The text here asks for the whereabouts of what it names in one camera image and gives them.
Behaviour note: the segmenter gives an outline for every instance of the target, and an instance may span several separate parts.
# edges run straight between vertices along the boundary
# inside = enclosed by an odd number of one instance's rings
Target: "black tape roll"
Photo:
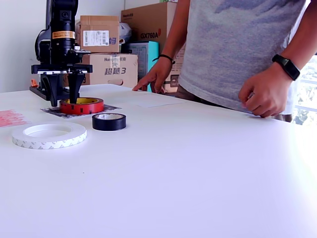
[[[93,116],[93,129],[102,131],[122,130],[127,127],[127,117],[123,114],[101,113]]]

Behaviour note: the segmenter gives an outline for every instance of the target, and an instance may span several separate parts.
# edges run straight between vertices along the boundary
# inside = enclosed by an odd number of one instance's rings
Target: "red tape roll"
[[[69,103],[69,99],[61,100],[60,112],[69,115],[89,115],[104,111],[104,101],[100,98],[78,98],[77,104]]]

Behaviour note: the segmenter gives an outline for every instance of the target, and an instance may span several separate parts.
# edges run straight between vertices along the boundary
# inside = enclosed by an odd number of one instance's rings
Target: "window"
[[[302,69],[293,123],[317,125],[317,56]]]

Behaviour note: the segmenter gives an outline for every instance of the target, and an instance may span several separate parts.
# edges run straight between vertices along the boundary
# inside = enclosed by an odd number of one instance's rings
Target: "sheet of paper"
[[[15,110],[0,111],[0,127],[25,125],[31,123]]]
[[[105,113],[105,112],[113,111],[113,110],[116,110],[116,109],[121,109],[121,108],[114,107],[114,106],[109,106],[109,105],[104,105],[104,110],[102,112],[100,112],[100,113]],[[61,113],[60,110],[59,110],[59,107],[56,107],[56,108],[42,108],[41,110],[43,112],[45,112],[45,113],[49,113],[49,114],[52,114],[54,116],[57,116],[59,118],[64,118],[64,119],[71,119],[71,118],[77,118],[77,117],[85,116],[85,115],[68,115],[68,114]]]
[[[170,96],[162,97],[158,95],[141,95],[131,98],[131,100],[129,100],[128,103],[142,108],[152,108],[185,103],[185,101]]]

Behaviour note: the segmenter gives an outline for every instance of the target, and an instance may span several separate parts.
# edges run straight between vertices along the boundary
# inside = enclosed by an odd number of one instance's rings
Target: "black cable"
[[[48,26],[47,29],[40,31],[39,34],[38,34],[38,36],[37,36],[37,38],[36,38],[36,40],[35,40],[35,55],[36,55],[36,59],[37,59],[38,61],[40,61],[40,59],[41,59],[41,58],[40,58],[40,55],[39,55],[39,37],[40,37],[40,34],[41,34],[42,32],[48,31],[49,29],[50,29],[50,25]]]

